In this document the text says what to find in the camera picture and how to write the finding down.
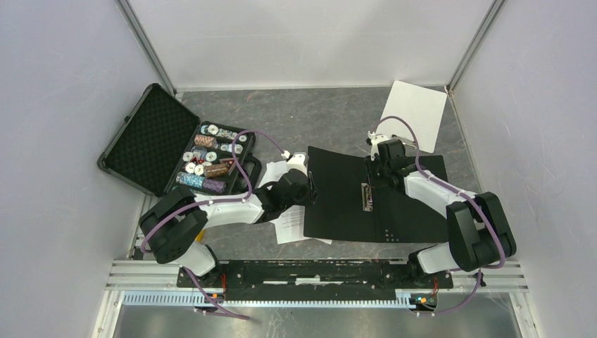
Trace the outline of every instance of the black bracket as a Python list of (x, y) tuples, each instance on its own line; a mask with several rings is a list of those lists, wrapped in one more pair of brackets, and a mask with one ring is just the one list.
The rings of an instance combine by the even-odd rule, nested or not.
[[(187, 187), (172, 190), (139, 219), (141, 231), (147, 236), (162, 219), (195, 202), (194, 199), (195, 194)], [(181, 220), (173, 218), (164, 224), (149, 240), (149, 248), (160, 264), (172, 262), (187, 252), (207, 223), (207, 213), (199, 207), (190, 208), (181, 213), (181, 216)]]
[[(475, 203), (498, 235), (505, 257), (514, 255), (516, 242), (498, 197), (485, 192), (475, 196)], [(446, 207), (446, 212), (450, 252), (461, 269), (473, 271), (499, 260), (498, 248), (489, 231), (477, 230), (475, 219), (480, 217), (469, 203), (454, 202)]]

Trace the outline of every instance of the case lid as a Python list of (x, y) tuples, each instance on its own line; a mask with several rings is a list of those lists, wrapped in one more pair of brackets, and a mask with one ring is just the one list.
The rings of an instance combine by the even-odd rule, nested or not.
[(200, 123), (159, 84), (151, 84), (100, 157), (100, 168), (162, 196)]

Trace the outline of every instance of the poker chip case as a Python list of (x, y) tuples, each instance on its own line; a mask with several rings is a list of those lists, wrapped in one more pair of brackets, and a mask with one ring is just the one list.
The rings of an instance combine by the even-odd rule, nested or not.
[[(157, 197), (188, 184), (202, 194), (237, 194), (245, 192), (246, 185), (232, 164), (231, 151), (236, 151), (245, 170), (250, 169), (253, 186), (261, 171), (260, 161), (251, 154), (254, 133), (241, 136), (236, 149), (230, 146), (241, 131), (238, 127), (202, 122), (159, 84), (150, 84), (97, 164), (103, 171)], [(229, 166), (227, 173), (220, 170), (219, 176), (209, 178), (196, 175), (203, 174), (208, 165), (222, 167), (222, 163)]]

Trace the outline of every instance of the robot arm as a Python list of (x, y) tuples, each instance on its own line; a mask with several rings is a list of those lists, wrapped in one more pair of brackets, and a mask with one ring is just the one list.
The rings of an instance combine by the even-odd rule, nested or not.
[(405, 161), (405, 147), (400, 140), (382, 134), (370, 133), (368, 136), (372, 164), (380, 177), (389, 186), (427, 204), (446, 219), (448, 242), (409, 255), (408, 264), (415, 275), (457, 268), (472, 271), (499, 261), (496, 244), (486, 228), (477, 229), (475, 221), (482, 220), (464, 196), (481, 206), (498, 235), (505, 257), (516, 252), (508, 220), (495, 194), (475, 194), (459, 189), (428, 170), (423, 170), (424, 175), (416, 165)]
[[(203, 229), (232, 223), (255, 224), (278, 218), (294, 205), (315, 203), (318, 191), (307, 171), (308, 157), (295, 153), (287, 161), (287, 172), (277, 182), (269, 182), (255, 189), (248, 199), (245, 194), (235, 196), (205, 196), (193, 194), (180, 187), (143, 215), (140, 227), (147, 235), (157, 224), (177, 209), (193, 202), (208, 201), (191, 208), (181, 217), (164, 224), (149, 240), (156, 261), (160, 264), (176, 262), (199, 277), (217, 272), (219, 263), (211, 250), (195, 241)], [(210, 203), (212, 200), (223, 200)]]

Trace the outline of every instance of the black mounting plate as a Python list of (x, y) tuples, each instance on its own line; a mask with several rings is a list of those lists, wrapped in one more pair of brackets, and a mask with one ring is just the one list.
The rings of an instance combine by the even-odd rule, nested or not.
[[(453, 288), (444, 271), (418, 280), (409, 278), (402, 260), (221, 261), (229, 301), (394, 300), (396, 289)], [(194, 287), (183, 269), (177, 287)], [(318, 278), (312, 283), (309, 279)], [(202, 287), (222, 287), (222, 279)]]

